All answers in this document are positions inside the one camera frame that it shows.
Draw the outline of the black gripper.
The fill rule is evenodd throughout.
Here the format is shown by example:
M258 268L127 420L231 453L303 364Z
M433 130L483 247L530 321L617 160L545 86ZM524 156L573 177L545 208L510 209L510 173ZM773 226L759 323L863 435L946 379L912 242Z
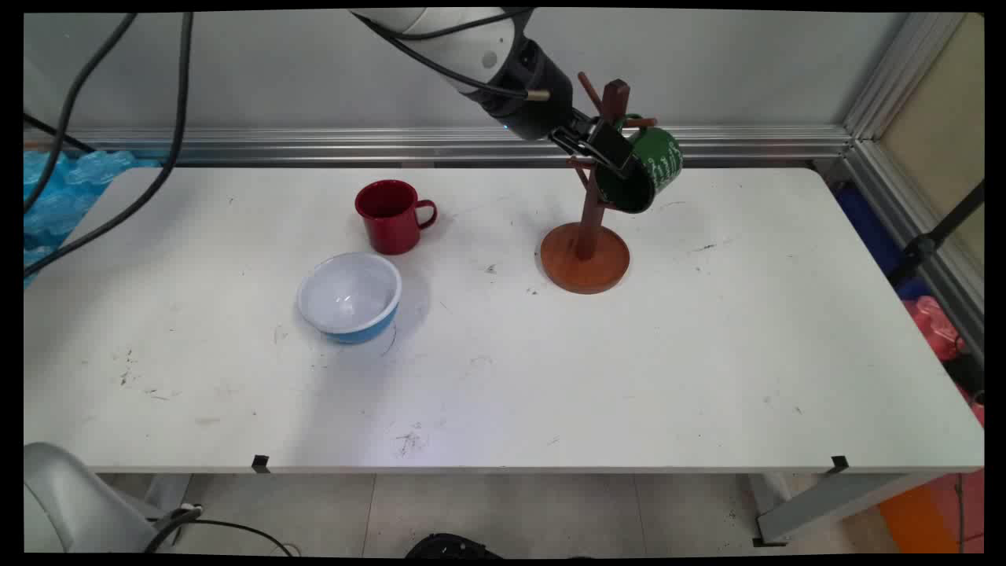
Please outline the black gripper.
M481 92L481 109L525 141L548 138L572 161L603 165L618 178L633 172L633 145L614 123L574 107L571 80L532 39L514 46L493 76L495 92Z

